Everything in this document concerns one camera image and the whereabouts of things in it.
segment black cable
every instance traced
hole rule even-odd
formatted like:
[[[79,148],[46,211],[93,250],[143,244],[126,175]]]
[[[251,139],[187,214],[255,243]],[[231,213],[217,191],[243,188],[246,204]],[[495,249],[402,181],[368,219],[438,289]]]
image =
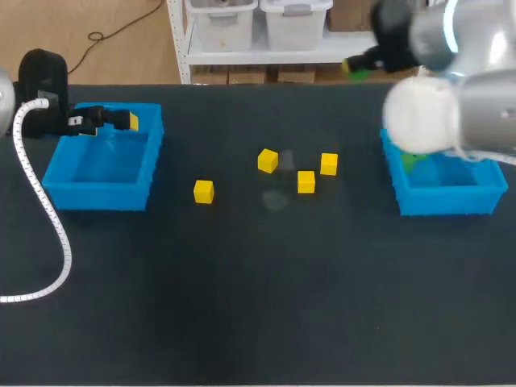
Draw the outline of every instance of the black cable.
[[[84,59],[86,59],[86,57],[88,56],[89,52],[91,51],[91,49],[93,47],[95,47],[97,44],[103,42],[104,40],[108,40],[109,38],[112,38],[113,36],[117,35],[119,32],[122,32],[123,30],[125,30],[126,28],[132,26],[133,24],[136,24],[137,22],[139,22],[140,20],[143,20],[145,19],[146,17],[152,15],[154,12],[156,12],[157,10],[159,10],[161,8],[161,6],[163,6],[164,4],[164,0],[161,0],[160,1],[160,4],[158,4],[158,6],[156,8],[154,8],[153,10],[151,10],[150,12],[148,12],[147,14],[145,15],[142,15],[140,16],[139,18],[137,19],[134,19],[132,22],[129,22],[128,24],[120,27],[117,31],[113,32],[112,34],[109,34],[108,36],[104,36],[104,34],[102,34],[101,32],[99,31],[94,31],[94,32],[90,32],[88,34],[88,40],[94,42],[91,46],[89,46],[86,51],[84,51],[84,55],[82,56],[81,60],[79,60],[79,63],[77,63],[75,65],[75,67],[73,69],[71,69],[70,71],[68,71],[68,75],[70,75],[71,73],[73,73],[75,70],[78,69],[78,67],[80,65],[82,65],[82,62],[84,62]]]

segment white shelf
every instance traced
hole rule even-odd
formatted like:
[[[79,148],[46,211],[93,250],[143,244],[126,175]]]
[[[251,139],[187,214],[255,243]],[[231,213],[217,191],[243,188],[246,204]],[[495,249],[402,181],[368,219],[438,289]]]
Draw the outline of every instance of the white shelf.
[[[204,52],[197,36],[194,18],[186,33],[186,63],[188,65],[269,65],[296,63],[340,63],[361,54],[375,45],[371,32],[324,31],[322,43],[314,51],[271,52],[268,50],[265,21],[255,15],[252,49],[245,52]]]

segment yellow cube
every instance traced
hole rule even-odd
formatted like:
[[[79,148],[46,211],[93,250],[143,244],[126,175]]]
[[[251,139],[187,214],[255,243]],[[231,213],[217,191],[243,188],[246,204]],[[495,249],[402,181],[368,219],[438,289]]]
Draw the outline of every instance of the yellow cube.
[[[278,159],[276,152],[264,149],[258,156],[258,169],[266,173],[273,173],[277,167]]]
[[[195,197],[196,203],[211,204],[214,195],[215,189],[213,187],[213,181],[197,180],[195,182],[195,187],[193,188],[193,196]]]
[[[337,174],[337,162],[339,155],[336,153],[323,153],[321,155],[321,174],[335,176]]]
[[[315,172],[298,172],[298,194],[313,194],[315,192]]]

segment white storage box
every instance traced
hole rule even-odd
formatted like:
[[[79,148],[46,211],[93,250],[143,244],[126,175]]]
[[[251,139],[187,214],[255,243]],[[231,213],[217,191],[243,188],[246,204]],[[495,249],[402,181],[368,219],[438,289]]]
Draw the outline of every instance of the white storage box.
[[[258,0],[187,0],[186,6],[205,51],[251,49],[252,13]]]
[[[308,51],[323,37],[326,12],[333,0],[260,0],[267,14],[268,45],[272,51]]]

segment black table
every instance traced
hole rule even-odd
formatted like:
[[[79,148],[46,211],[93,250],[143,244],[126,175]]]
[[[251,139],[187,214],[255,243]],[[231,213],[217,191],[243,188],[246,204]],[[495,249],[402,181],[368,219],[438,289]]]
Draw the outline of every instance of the black table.
[[[0,306],[0,384],[516,383],[516,194],[493,217],[401,218],[387,90],[73,87],[77,102],[163,106],[148,210],[60,213],[72,274]],[[27,141],[39,177],[55,144]],[[296,169],[338,152],[339,175],[299,196],[294,171],[257,171],[263,148]],[[194,205],[203,178],[213,206]],[[0,293],[43,288],[60,245],[11,138],[0,182]]]

